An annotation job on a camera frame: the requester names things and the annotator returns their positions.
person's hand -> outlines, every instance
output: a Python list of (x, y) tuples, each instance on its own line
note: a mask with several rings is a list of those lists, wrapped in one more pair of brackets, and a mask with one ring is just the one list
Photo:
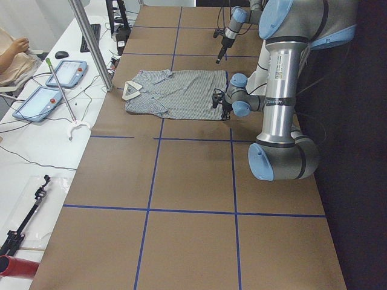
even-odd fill
[(10, 46), (10, 49), (14, 52), (14, 54), (23, 53), (28, 50), (28, 44), (30, 42), (27, 38), (22, 37), (14, 40)]

brown table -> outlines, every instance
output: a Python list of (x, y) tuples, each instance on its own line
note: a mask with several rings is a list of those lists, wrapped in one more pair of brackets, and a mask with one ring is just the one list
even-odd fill
[(123, 109), (124, 82), (141, 69), (250, 75), (257, 29), (216, 65), (217, 15), (141, 8), (31, 290), (346, 289), (314, 178), (250, 172), (261, 113), (223, 122)]

striped shirt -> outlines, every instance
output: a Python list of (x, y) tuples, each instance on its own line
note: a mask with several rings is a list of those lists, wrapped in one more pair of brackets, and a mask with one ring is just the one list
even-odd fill
[[(226, 89), (225, 71), (140, 71), (133, 79), (140, 95), (128, 100), (125, 110), (160, 118), (221, 120), (222, 107), (212, 108), (214, 88)], [(129, 86), (127, 93), (135, 92)]]

person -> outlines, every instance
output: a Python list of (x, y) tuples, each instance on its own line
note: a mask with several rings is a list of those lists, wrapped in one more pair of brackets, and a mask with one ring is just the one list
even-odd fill
[(26, 53), (28, 47), (26, 37), (14, 39), (0, 28), (0, 86), (19, 86), (37, 70), (41, 61)]

blue joint cap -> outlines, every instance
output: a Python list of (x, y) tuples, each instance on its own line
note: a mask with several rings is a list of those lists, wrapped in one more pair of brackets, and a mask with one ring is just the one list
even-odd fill
[(240, 73), (234, 74), (230, 83), (237, 88), (244, 88), (247, 85), (247, 77)]
[(255, 176), (260, 180), (274, 180), (274, 171), (265, 150), (258, 144), (251, 144), (249, 147), (249, 165)]
[(234, 114), (238, 117), (246, 117), (252, 111), (252, 107), (245, 101), (235, 101), (232, 103)]
[(327, 35), (311, 43), (312, 50), (323, 50), (325, 48), (338, 47), (351, 41), (355, 36), (356, 24)]
[(241, 7), (236, 6), (232, 10), (232, 17), (235, 19), (235, 21), (239, 23), (244, 23), (247, 18), (247, 12)]
[(294, 0), (268, 1), (259, 21), (259, 37), (268, 39), (278, 31), (288, 16), (293, 2)]

